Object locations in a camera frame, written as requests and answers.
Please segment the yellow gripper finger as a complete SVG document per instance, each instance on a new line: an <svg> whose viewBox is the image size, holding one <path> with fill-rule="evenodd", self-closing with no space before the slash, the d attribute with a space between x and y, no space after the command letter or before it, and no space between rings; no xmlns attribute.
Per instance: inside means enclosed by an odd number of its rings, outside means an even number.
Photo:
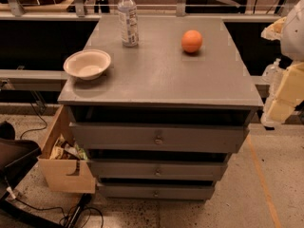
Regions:
<svg viewBox="0 0 304 228"><path fill-rule="evenodd" d="M285 21L286 21L285 17L282 17L274 21L270 26L268 26L261 32L261 37L271 41L279 40L281 37L281 32Z"/></svg>
<svg viewBox="0 0 304 228"><path fill-rule="evenodd" d="M304 101L304 63L293 62L280 74L281 80L271 85L266 119L270 123L283 124Z"/></svg>

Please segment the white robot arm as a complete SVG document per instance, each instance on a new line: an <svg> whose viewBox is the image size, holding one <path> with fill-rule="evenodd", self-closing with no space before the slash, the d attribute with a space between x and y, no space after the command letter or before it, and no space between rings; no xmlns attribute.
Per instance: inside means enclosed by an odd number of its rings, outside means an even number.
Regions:
<svg viewBox="0 0 304 228"><path fill-rule="evenodd" d="M300 0L287 16L276 20L262 31L261 37L279 40L281 54L292 60L285 69L276 59L264 70L269 86L261 116L264 126L284 124L295 108L304 101L304 0Z"/></svg>

